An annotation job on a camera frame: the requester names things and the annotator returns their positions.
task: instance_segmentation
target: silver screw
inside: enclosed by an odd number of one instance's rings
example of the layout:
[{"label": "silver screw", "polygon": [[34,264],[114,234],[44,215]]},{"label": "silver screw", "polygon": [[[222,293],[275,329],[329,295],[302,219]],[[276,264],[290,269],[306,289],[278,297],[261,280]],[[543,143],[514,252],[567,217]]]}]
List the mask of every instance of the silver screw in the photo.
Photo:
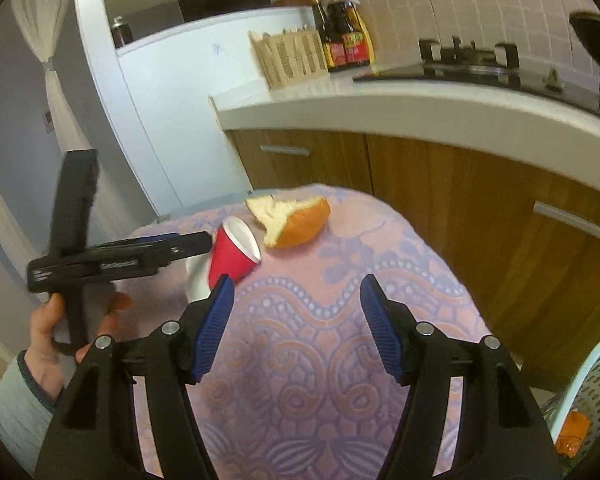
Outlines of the silver screw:
[{"label": "silver screw", "polygon": [[180,324],[177,321],[167,321],[162,326],[162,333],[165,335],[173,335],[180,330]]},{"label": "silver screw", "polygon": [[96,348],[99,348],[100,350],[104,350],[110,344],[111,338],[108,335],[101,335],[96,339]]},{"label": "silver screw", "polygon": [[491,350],[500,348],[500,340],[493,335],[488,335],[487,337],[485,337],[484,344],[487,345],[487,348],[491,348]]},{"label": "silver screw", "polygon": [[416,330],[421,335],[432,335],[435,332],[435,328],[431,323],[427,323],[423,321],[422,323],[418,323],[416,325]]}]

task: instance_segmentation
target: white plate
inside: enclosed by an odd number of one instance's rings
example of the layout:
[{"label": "white plate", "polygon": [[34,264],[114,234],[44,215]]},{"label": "white plate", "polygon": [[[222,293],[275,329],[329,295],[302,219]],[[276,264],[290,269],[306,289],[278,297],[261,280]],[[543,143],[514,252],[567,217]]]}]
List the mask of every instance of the white plate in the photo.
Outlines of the white plate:
[{"label": "white plate", "polygon": [[207,283],[210,265],[211,253],[199,254],[185,260],[185,269],[187,269],[185,292],[189,303],[205,300],[211,294]]}]

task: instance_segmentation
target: dark bottle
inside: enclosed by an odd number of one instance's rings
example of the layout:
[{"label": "dark bottle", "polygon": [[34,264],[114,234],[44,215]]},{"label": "dark bottle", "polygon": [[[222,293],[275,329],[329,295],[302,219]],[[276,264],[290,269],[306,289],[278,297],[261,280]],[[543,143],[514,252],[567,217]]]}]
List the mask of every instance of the dark bottle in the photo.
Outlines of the dark bottle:
[{"label": "dark bottle", "polygon": [[330,20],[327,19],[320,0],[311,0],[314,10],[315,28],[320,34],[320,42],[324,50],[324,57],[327,60],[327,69],[329,72],[339,72],[349,67],[347,56],[344,51],[344,44],[340,35],[331,27]]},{"label": "dark bottle", "polygon": [[371,64],[365,34],[360,17],[353,2],[349,0],[331,0],[328,6],[329,16],[342,35],[347,63],[350,67]]},{"label": "dark bottle", "polygon": [[111,35],[113,37],[113,44],[116,48],[125,46],[134,40],[134,37],[131,34],[131,27],[124,22],[122,16],[117,16],[113,19]]}]

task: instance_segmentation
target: blue gripper pad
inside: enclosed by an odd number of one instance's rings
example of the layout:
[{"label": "blue gripper pad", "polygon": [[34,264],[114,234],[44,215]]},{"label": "blue gripper pad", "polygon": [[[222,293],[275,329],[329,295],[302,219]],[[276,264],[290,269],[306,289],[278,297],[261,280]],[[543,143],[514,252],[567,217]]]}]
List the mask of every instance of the blue gripper pad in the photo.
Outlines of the blue gripper pad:
[{"label": "blue gripper pad", "polygon": [[371,329],[371,335],[376,343],[376,348],[378,348],[384,370],[399,382],[402,377],[402,341],[395,333],[386,313],[385,301],[386,297],[375,277],[364,278],[360,283],[362,311],[365,313],[366,322]]},{"label": "blue gripper pad", "polygon": [[234,295],[234,282],[229,279],[223,280],[196,337],[195,356],[191,369],[196,381],[200,381],[211,370],[226,323],[234,307]]}]

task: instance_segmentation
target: cabinet handle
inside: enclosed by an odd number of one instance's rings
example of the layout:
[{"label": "cabinet handle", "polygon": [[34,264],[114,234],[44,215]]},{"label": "cabinet handle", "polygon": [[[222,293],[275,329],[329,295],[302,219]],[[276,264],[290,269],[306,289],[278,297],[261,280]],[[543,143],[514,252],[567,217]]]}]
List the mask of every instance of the cabinet handle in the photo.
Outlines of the cabinet handle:
[{"label": "cabinet handle", "polygon": [[600,226],[594,224],[593,222],[589,222],[580,216],[563,211],[562,209],[545,204],[544,202],[536,202],[534,204],[534,213],[538,213],[539,215],[546,216],[547,218],[552,218],[558,222],[562,222],[563,224],[575,227],[576,229],[579,229],[588,235],[595,236],[598,240],[600,240]]},{"label": "cabinet handle", "polygon": [[298,148],[297,146],[271,146],[261,144],[260,150],[265,153],[283,153],[284,155],[311,155],[311,150],[309,148]]}]

